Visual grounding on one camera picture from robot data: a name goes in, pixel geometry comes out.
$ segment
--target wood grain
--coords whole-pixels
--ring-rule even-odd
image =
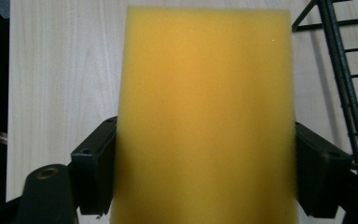
[[[117,114],[127,6],[281,8],[292,21],[308,0],[15,0],[11,2],[7,199],[25,177],[70,152],[104,119]],[[358,1],[336,6],[358,18]],[[319,21],[312,11],[304,23]],[[358,47],[358,27],[342,29]],[[293,34],[296,120],[349,151],[336,83],[322,31]],[[358,55],[349,54],[358,73]],[[300,213],[299,223],[340,223]],[[80,223],[108,223],[82,217]]]

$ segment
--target yellow foam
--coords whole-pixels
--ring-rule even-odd
[[[131,7],[113,224],[296,223],[290,17]]]

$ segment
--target wooden surface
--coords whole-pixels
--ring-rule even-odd
[[[104,119],[117,114],[127,6],[289,9],[292,21],[308,0],[14,0],[10,21],[7,198],[25,177],[70,152]],[[358,1],[336,4],[340,19],[358,18]],[[305,23],[319,21],[316,8]],[[341,30],[358,47],[358,27]],[[324,33],[293,34],[296,120],[350,150]],[[358,73],[358,53],[348,55]],[[358,80],[355,81],[358,91]],[[340,223],[305,217],[299,223]],[[81,217],[80,223],[108,223]]]

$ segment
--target metal grid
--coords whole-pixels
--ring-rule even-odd
[[[292,31],[300,32],[324,29],[324,36],[336,78],[338,95],[351,142],[351,150],[353,152],[352,168],[358,169],[358,99],[352,81],[354,78],[358,78],[358,74],[351,74],[346,56],[348,53],[357,52],[358,48],[345,49],[339,31],[341,26],[358,24],[358,19],[338,21],[334,9],[336,2],[346,1],[348,0],[311,0],[293,23]],[[314,7],[319,9],[322,23],[300,25]]]

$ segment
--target screw hole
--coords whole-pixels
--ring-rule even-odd
[[[38,179],[49,179],[55,176],[58,173],[58,171],[59,170],[56,167],[49,167],[37,173],[36,177]]]
[[[90,148],[87,148],[87,147],[81,149],[80,152],[83,153],[83,154],[86,154],[86,155],[89,155],[89,154],[92,153],[91,149],[90,149]]]
[[[341,157],[341,154],[339,154],[337,152],[329,152],[328,154],[332,157]]]

